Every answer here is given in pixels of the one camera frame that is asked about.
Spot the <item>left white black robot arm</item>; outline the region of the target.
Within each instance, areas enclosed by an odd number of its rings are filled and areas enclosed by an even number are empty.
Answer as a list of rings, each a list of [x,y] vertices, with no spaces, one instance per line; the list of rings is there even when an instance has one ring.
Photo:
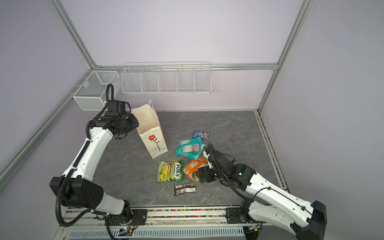
[[[129,224],[134,215],[130,203],[108,195],[95,184],[96,170],[112,139],[123,139],[139,126],[128,102],[108,100],[86,125],[86,139],[71,165],[60,177],[52,178],[56,195],[55,216],[61,227],[74,225],[87,213],[112,216]]]

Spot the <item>white flower paper bag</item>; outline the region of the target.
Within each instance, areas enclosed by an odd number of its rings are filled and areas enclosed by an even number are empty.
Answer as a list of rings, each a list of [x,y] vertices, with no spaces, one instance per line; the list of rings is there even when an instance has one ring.
[[[168,151],[159,117],[153,108],[152,100],[139,108],[132,109],[139,126],[137,131],[149,154],[154,159]]]

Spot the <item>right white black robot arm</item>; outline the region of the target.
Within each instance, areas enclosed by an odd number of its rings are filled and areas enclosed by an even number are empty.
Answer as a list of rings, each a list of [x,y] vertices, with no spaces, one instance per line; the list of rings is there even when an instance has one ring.
[[[298,240],[322,240],[327,226],[326,206],[308,202],[274,185],[245,164],[235,164],[229,155],[216,151],[208,144],[203,151],[208,166],[198,169],[201,183],[219,181],[232,189],[242,203],[227,208],[229,224],[274,225]]]

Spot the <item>brown chocolate bar wrapper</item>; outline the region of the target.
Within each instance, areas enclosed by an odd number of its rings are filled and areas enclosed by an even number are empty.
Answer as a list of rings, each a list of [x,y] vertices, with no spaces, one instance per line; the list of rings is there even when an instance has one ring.
[[[195,193],[196,192],[196,183],[187,183],[176,185],[174,187],[174,196],[179,196],[186,193]]]

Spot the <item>yellow green fox's candy bag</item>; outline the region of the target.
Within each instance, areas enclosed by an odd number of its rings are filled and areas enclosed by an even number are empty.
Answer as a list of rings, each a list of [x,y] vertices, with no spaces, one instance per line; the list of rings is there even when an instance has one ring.
[[[159,162],[157,182],[181,182],[184,178],[183,162]]]

